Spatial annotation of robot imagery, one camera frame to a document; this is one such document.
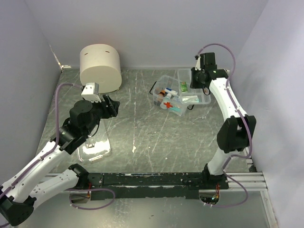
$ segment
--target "red cross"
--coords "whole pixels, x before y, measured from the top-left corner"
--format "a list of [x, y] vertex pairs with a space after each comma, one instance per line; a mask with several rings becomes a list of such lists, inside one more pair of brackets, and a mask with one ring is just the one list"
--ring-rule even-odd
[[170, 102], [167, 103], [163, 103], [165, 106], [167, 106], [167, 108], [173, 108], [173, 106], [170, 104]]

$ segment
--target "wire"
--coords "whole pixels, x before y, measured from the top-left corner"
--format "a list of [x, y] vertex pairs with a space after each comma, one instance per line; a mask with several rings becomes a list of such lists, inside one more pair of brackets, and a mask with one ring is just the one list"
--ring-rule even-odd
[[[62, 83], [60, 84], [57, 89], [56, 89], [56, 92], [55, 92], [55, 119], [56, 119], [56, 141], [55, 141], [55, 145], [54, 147], [48, 151], [47, 153], [45, 153], [44, 155], [42, 155], [40, 157], [41, 160], [43, 160], [45, 157], [49, 156], [52, 152], [55, 151], [55, 149], [57, 148], [58, 144], [59, 144], [59, 109], [58, 109], [58, 98], [59, 98], [59, 91], [60, 89], [63, 87], [63, 86], [73, 86], [73, 87], [76, 87], [76, 88], [79, 88], [79, 89], [82, 89], [82, 86], [79, 86], [79, 85], [76, 85], [76, 84], [73, 84], [73, 83]], [[11, 184], [10, 187], [8, 187], [7, 189], [5, 189], [5, 191], [0, 195], [0, 199], [5, 196], [11, 189], [13, 189], [13, 187], [18, 183], [20, 182], [23, 177], [35, 166], [37, 165], [41, 160], [40, 159], [37, 159], [35, 160], [31, 165], [29, 165]]]
[[4, 227], [7, 227], [10, 223], [6, 223], [4, 225], [1, 225], [0, 228], [4, 228]]
[[107, 206], [110, 206], [114, 202], [115, 197], [116, 197], [115, 192], [112, 189], [85, 189], [85, 190], [68, 189], [68, 191], [79, 191], [79, 192], [108, 191], [108, 192], [110, 192], [110, 193], [113, 194], [113, 198], [112, 198], [112, 200], [109, 203], [107, 203], [107, 204], [105, 204], [105, 205], [103, 205], [101, 207], [98, 207], [98, 208], [83, 208], [83, 207], [78, 207], [78, 206], [76, 206], [75, 204], [72, 203], [72, 195], [70, 195], [70, 198], [69, 198], [70, 199], [70, 206], [72, 206], [73, 208], [76, 208], [76, 209], [80, 209], [80, 210], [99, 210], [99, 209], [105, 208]]
[[233, 99], [233, 97], [232, 97], [232, 95], [231, 95], [231, 92], [230, 92], [230, 86], [229, 86], [230, 79], [232, 78], [232, 75], [234, 74], [234, 71], [235, 71], [235, 69], [236, 69], [236, 58], [235, 58], [234, 54], [232, 53], [232, 51], [231, 51], [227, 46], [222, 45], [222, 44], [219, 44], [219, 43], [212, 43], [212, 44], [208, 44], [208, 45], [204, 46], [203, 48], [201, 48], [201, 49], [199, 50], [199, 52], [198, 52], [198, 55], [199, 55], [206, 47], [213, 46], [213, 45], [221, 46], [221, 47], [225, 48], [225, 49], [231, 54], [231, 56], [232, 56], [232, 59], [233, 59], [233, 67], [232, 67], [232, 70], [231, 70], [231, 74], [228, 76], [227, 81], [226, 81], [226, 91], [227, 91], [227, 93], [228, 93], [228, 96], [229, 96], [229, 98], [230, 98], [230, 100], [231, 100], [231, 102], [232, 102], [234, 108], [236, 109], [237, 113], [239, 114], [239, 116], [240, 116], [240, 118], [241, 118], [241, 120], [242, 120], [242, 122], [243, 122], [243, 124], [244, 124], [244, 126], [245, 126], [245, 129], [246, 129], [246, 132], [247, 132], [247, 135], [248, 135], [248, 140], [249, 140], [249, 152], [248, 152], [248, 154], [247, 154], [246, 156], [242, 156], [242, 155], [238, 155], [238, 154], [233, 154], [233, 155], [231, 155], [229, 158], [227, 158], [227, 160], [225, 161], [225, 163], [224, 163], [224, 165], [223, 165], [223, 167], [222, 167], [224, 175], [225, 175], [227, 178], [229, 178], [229, 179], [231, 179], [232, 181], [234, 181], [235, 183], [237, 183], [237, 184], [244, 190], [244, 192], [245, 192], [245, 194], [246, 194], [245, 199], [244, 199], [243, 201], [239, 202], [239, 203], [230, 204], [230, 205], [212, 205], [212, 204], [204, 203], [204, 205], [207, 204], [207, 205], [210, 205], [211, 207], [229, 208], [229, 207], [234, 207], [234, 206], [238, 206], [238, 205], [241, 205], [241, 204], [245, 203], [245, 202], [248, 200], [249, 195], [248, 195], [247, 189], [246, 189], [240, 182], [238, 182], [236, 179], [234, 179], [234, 178], [232, 178], [230, 175], [228, 175], [228, 174], [224, 171], [224, 169], [227, 167], [228, 163], [231, 161], [231, 159], [232, 159], [233, 157], [238, 157], [238, 158], [247, 159], [247, 158], [249, 158], [249, 157], [251, 156], [251, 154], [252, 154], [252, 137], [251, 137], [251, 133], [250, 133], [248, 124], [247, 124], [246, 120], [244, 119], [242, 113], [241, 113], [240, 110], [238, 109], [238, 106], [237, 106], [237, 104], [236, 104], [235, 100]]
[[97, 129], [96, 129], [95, 133], [93, 135], [89, 136], [88, 138], [92, 138], [96, 135], [96, 133], [98, 132], [98, 129], [99, 129], [99, 125], [100, 125], [100, 122], [98, 122], [98, 124], [97, 124]]

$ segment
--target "black joint housing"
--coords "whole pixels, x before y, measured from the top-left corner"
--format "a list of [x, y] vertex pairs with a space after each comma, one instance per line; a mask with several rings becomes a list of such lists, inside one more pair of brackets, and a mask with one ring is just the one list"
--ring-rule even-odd
[[28, 197], [23, 203], [13, 201], [13, 198], [3, 196], [0, 199], [0, 213], [13, 226], [18, 226], [24, 222], [34, 211], [36, 198]]
[[74, 187], [74, 189], [86, 189], [89, 185], [89, 172], [79, 164], [70, 165], [68, 169], [73, 170], [79, 178], [77, 185]]
[[[244, 119], [249, 127], [251, 137], [256, 127], [257, 120], [252, 116], [245, 115]], [[244, 123], [240, 117], [228, 118], [217, 136], [218, 146], [225, 153], [231, 151], [242, 151], [249, 146], [248, 134], [245, 129]]]
[[217, 78], [228, 78], [224, 69], [218, 69], [215, 62], [214, 52], [203, 53], [200, 55], [200, 69], [191, 69], [191, 84], [190, 88], [193, 89], [209, 89], [212, 80]]

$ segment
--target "white panel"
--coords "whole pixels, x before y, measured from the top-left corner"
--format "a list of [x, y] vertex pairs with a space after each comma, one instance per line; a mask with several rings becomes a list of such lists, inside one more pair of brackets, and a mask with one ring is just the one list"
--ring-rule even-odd
[[0, 1], [0, 184], [35, 156], [59, 75], [25, 2]]
[[271, 0], [237, 59], [231, 81], [256, 116], [252, 158], [262, 170], [281, 228], [304, 217], [304, 2]]
[[[87, 45], [114, 47], [122, 67], [191, 67], [212, 42], [237, 55], [267, 0], [26, 0], [59, 61], [79, 66]], [[229, 53], [217, 63], [230, 68]]]

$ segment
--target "plastic storage box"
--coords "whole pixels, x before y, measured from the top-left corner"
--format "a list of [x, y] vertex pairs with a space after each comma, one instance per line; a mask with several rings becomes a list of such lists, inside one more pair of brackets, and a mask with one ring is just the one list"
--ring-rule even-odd
[[[159, 95], [162, 90], [169, 88], [176, 91], [176, 95], [169, 97], [163, 97]], [[179, 97], [179, 81], [173, 77], [163, 75], [155, 83], [153, 87], [153, 103], [160, 108], [167, 109], [169, 112], [173, 112], [179, 116], [185, 115], [188, 105], [182, 104]]]
[[[177, 71], [179, 81], [180, 102], [184, 105], [207, 105], [211, 102], [210, 95], [205, 95], [203, 89], [191, 89], [191, 70], [180, 69]], [[187, 92], [182, 92], [181, 83], [186, 82]]]

